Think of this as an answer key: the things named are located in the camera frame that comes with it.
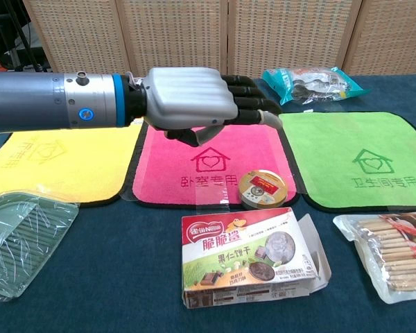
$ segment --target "clear plastic packaging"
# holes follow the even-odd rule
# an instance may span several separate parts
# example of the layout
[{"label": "clear plastic packaging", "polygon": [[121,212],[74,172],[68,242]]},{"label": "clear plastic packaging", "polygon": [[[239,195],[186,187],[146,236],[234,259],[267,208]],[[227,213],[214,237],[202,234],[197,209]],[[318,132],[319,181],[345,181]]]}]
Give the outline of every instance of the clear plastic packaging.
[{"label": "clear plastic packaging", "polygon": [[262,78],[278,93],[281,105],[289,101],[339,101],[368,93],[337,67],[267,69]]},{"label": "clear plastic packaging", "polygon": [[354,241],[384,302],[416,300],[416,213],[340,215],[333,222]]},{"label": "clear plastic packaging", "polygon": [[19,297],[66,234],[78,205],[37,195],[0,195],[0,301]]}]

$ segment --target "cookie stick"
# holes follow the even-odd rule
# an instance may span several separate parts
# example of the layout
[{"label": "cookie stick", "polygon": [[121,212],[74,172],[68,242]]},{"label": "cookie stick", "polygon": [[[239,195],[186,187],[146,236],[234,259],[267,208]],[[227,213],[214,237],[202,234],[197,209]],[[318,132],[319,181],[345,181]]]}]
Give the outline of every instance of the cookie stick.
[{"label": "cookie stick", "polygon": [[416,291],[415,286],[411,286],[411,287],[393,287],[393,289],[395,291]]},{"label": "cookie stick", "polygon": [[416,273],[415,274],[399,274],[399,275],[392,275],[388,278],[388,281],[403,281],[403,280],[416,280]]},{"label": "cookie stick", "polygon": [[373,233],[375,234],[375,235],[378,235],[378,236],[384,236],[384,235],[387,235],[387,234],[400,234],[400,232],[399,231],[397,231],[396,229],[391,229],[391,230],[381,230],[381,231],[373,231]]},{"label": "cookie stick", "polygon": [[386,267],[385,269],[387,269],[387,271],[406,271],[408,269],[416,269],[416,264],[391,266],[391,267]]},{"label": "cookie stick", "polygon": [[393,227],[392,225],[388,223],[386,223],[385,225],[368,225],[368,226],[363,226],[362,228],[367,229],[371,232],[395,229],[395,227]]},{"label": "cookie stick", "polygon": [[404,243],[404,244],[407,244],[405,238],[403,238],[403,237],[397,237],[397,238],[393,238],[393,239],[383,239],[383,240],[381,240],[381,244],[393,244],[393,243]]},{"label": "cookie stick", "polygon": [[415,253],[413,251],[406,251],[406,252],[396,252],[396,253],[387,253],[386,255],[382,256],[382,260],[387,261],[395,261],[395,260],[405,260],[405,259],[413,259],[415,257]]},{"label": "cookie stick", "polygon": [[398,246],[395,248],[381,248],[380,252],[382,255],[386,255],[388,253],[396,253],[396,252],[406,252],[406,251],[413,251],[409,246]]},{"label": "cookie stick", "polygon": [[391,266],[402,266],[402,265],[409,265],[409,264],[416,264],[416,258],[405,259],[405,260],[395,260],[393,262],[385,262],[383,265],[386,267],[391,267]]},{"label": "cookie stick", "polygon": [[415,269],[403,270],[403,271],[388,271],[389,276],[404,275],[404,274],[416,274],[416,268]]},{"label": "cookie stick", "polygon": [[397,234],[377,234],[376,235],[381,241],[389,241],[391,239],[398,239],[398,238],[402,238],[404,240],[404,238],[402,237],[402,235],[397,232]]},{"label": "cookie stick", "polygon": [[359,225],[362,228],[368,228],[368,227],[373,226],[373,225],[390,225],[390,226],[392,226],[391,223],[388,223],[386,221],[370,221],[370,222],[366,222],[366,223],[359,222]]},{"label": "cookie stick", "polygon": [[377,218],[377,219],[365,219],[365,220],[360,220],[359,221],[359,224],[361,224],[361,225],[371,224],[371,223],[388,223],[388,222],[386,220],[384,220],[384,219],[381,219],[381,218]]},{"label": "cookie stick", "polygon": [[384,243],[382,241],[381,242],[380,249],[384,249],[384,248],[402,248],[402,247],[409,247],[409,245],[404,240],[403,241],[394,242],[394,243]]},{"label": "cookie stick", "polygon": [[416,287],[416,281],[398,281],[390,283],[393,287]]}]

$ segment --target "house logo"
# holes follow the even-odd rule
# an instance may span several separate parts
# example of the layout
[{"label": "house logo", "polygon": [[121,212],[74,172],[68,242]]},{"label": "house logo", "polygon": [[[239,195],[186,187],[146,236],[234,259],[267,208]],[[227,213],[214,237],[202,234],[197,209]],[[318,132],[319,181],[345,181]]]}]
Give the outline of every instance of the house logo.
[{"label": "house logo", "polygon": [[191,159],[191,161],[196,161],[197,172],[225,171],[227,160],[229,160],[229,157],[211,147]]},{"label": "house logo", "polygon": [[67,152],[60,141],[55,140],[49,144],[39,144],[35,147],[33,153],[28,157],[28,160],[43,164],[54,158],[63,155]]},{"label": "house logo", "polygon": [[375,154],[367,149],[362,149],[353,160],[353,163],[359,163],[362,171],[369,175],[373,173],[394,173],[395,170],[391,166],[391,159]]}]

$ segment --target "woven screen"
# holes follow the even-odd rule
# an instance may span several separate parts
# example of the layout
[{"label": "woven screen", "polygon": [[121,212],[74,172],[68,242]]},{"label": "woven screen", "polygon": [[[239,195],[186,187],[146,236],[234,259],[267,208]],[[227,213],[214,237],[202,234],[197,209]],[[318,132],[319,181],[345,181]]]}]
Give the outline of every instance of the woven screen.
[{"label": "woven screen", "polygon": [[132,70],[204,66],[226,72],[227,0],[117,1]]},{"label": "woven screen", "polygon": [[360,0],[229,0],[228,72],[342,66]]},{"label": "woven screen", "polygon": [[344,70],[416,73],[416,0],[364,0]]},{"label": "woven screen", "polygon": [[129,70],[115,0],[24,0],[54,71]]}]

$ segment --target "snack bag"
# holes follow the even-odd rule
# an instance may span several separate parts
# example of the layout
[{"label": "snack bag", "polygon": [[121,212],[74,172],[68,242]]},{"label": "snack bag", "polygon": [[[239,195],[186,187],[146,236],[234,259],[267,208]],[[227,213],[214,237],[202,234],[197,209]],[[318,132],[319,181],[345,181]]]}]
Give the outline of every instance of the snack bag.
[{"label": "snack bag", "polygon": [[281,105],[289,101],[302,104],[339,101],[369,92],[337,67],[267,69],[262,78],[278,93]]},{"label": "snack bag", "polygon": [[384,302],[416,300],[416,213],[340,215],[333,222],[354,241]]}]

